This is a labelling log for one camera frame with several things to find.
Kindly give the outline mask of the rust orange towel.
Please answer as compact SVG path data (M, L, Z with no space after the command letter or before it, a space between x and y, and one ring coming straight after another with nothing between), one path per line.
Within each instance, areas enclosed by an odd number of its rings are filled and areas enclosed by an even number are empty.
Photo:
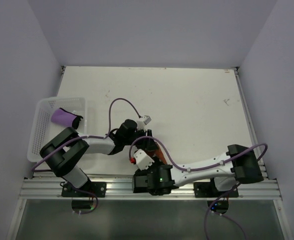
M162 153L161 148L159 145L156 143L157 148L153 151L148 151L147 155L150 156L151 158L157 158L159 161L161 161L163 164L167 164L167 161Z

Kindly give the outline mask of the purple grey microfiber towel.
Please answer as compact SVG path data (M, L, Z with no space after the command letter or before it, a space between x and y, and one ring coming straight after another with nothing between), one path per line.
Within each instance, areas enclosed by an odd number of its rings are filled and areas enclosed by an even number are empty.
M58 108L51 116L51 122L63 127L72 127L78 129L83 116L73 114L63 108Z

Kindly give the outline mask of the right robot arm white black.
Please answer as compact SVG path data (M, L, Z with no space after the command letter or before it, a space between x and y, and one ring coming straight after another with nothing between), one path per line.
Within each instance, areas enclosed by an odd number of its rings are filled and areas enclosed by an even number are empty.
M187 184L210 179L211 194L221 196L237 183L255 184L264 180L253 148L237 144L228 146L227 152L216 157L187 164L165 164L141 149L131 161L138 167L132 178L135 194L163 196Z

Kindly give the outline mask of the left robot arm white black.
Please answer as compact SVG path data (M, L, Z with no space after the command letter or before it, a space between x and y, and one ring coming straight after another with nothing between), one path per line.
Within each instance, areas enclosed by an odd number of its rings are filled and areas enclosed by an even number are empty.
M150 129L144 129L142 121L125 120L108 136L80 135L74 128L67 127L45 146L39 154L51 171L73 186L79 196L86 196L91 190L89 177L77 166L84 154L112 156L123 151L136 139L152 136Z

